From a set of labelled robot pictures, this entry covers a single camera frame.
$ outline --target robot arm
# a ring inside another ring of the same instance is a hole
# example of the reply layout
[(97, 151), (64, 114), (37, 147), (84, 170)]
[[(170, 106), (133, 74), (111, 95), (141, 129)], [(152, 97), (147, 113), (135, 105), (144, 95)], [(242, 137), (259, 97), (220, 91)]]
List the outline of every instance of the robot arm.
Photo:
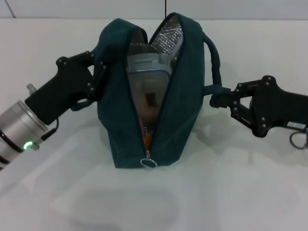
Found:
[(48, 131), (46, 125), (55, 120), (58, 124), (58, 117), (76, 102), (101, 98), (106, 66), (102, 62), (96, 65), (93, 77), (88, 67), (94, 65), (94, 54), (87, 51), (61, 57), (56, 64), (54, 78), (33, 91), (25, 103), (18, 101), (0, 115), (0, 170), (27, 148), (38, 149), (57, 130)]
[[(241, 104), (241, 98), (252, 96), (250, 107)], [(284, 127), (306, 133), (308, 124), (308, 96), (280, 89), (273, 76), (239, 83), (235, 91), (213, 96), (212, 107), (229, 107), (235, 118), (257, 137), (265, 137), (273, 127)]]

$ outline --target fabric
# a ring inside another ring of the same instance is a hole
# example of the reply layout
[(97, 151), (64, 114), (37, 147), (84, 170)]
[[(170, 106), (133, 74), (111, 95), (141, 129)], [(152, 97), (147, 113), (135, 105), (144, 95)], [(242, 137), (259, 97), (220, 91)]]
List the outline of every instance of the fabric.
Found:
[[(201, 109), (203, 96), (219, 93), (222, 89), (218, 52), (196, 21), (172, 13), (161, 23), (149, 43), (153, 42), (156, 34), (173, 16), (177, 16), (181, 24), (183, 44), (149, 148), (151, 159), (159, 166), (168, 166), (180, 158)], [(126, 55), (132, 40), (147, 43), (145, 31), (129, 22), (116, 19), (103, 30), (99, 43), (93, 50), (95, 65), (104, 62), (108, 66), (104, 77), (107, 78), (107, 84), (102, 89), (102, 99), (97, 102), (97, 113), (108, 131), (113, 160), (118, 168), (142, 167), (140, 160), (146, 158), (147, 151), (126, 74)], [(208, 87), (204, 86), (204, 42), (209, 46), (212, 59), (214, 85)], [(75, 110), (90, 103), (76, 105)]]

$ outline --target silver insulated lining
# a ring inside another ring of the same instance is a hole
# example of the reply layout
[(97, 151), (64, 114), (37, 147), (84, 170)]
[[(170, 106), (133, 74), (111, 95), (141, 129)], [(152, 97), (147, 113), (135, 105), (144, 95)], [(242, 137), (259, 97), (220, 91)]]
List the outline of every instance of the silver insulated lining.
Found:
[(175, 15), (166, 21), (165, 25), (161, 28), (153, 40), (152, 45), (161, 53), (171, 54), (182, 35), (183, 31), (179, 19)]

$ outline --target green led light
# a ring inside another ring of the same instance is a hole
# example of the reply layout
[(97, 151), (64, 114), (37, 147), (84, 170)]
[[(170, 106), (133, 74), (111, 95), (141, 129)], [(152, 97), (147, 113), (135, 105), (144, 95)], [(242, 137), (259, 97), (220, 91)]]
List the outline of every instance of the green led light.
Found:
[(32, 141), (29, 141), (29, 142), (25, 143), (25, 144), (24, 144), (24, 149), (27, 150), (27, 148), (28, 148), (29, 146), (31, 146), (32, 144), (33, 144)]

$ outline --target white wall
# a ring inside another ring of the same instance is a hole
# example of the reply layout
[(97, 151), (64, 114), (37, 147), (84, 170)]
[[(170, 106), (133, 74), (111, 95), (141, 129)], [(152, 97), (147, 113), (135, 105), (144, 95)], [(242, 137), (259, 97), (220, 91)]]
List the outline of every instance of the white wall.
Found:
[(162, 19), (165, 0), (8, 0), (17, 18)]
[(308, 19), (307, 0), (167, 0), (167, 13), (193, 19)]
[(0, 0), (0, 18), (12, 18), (12, 14), (4, 0)]

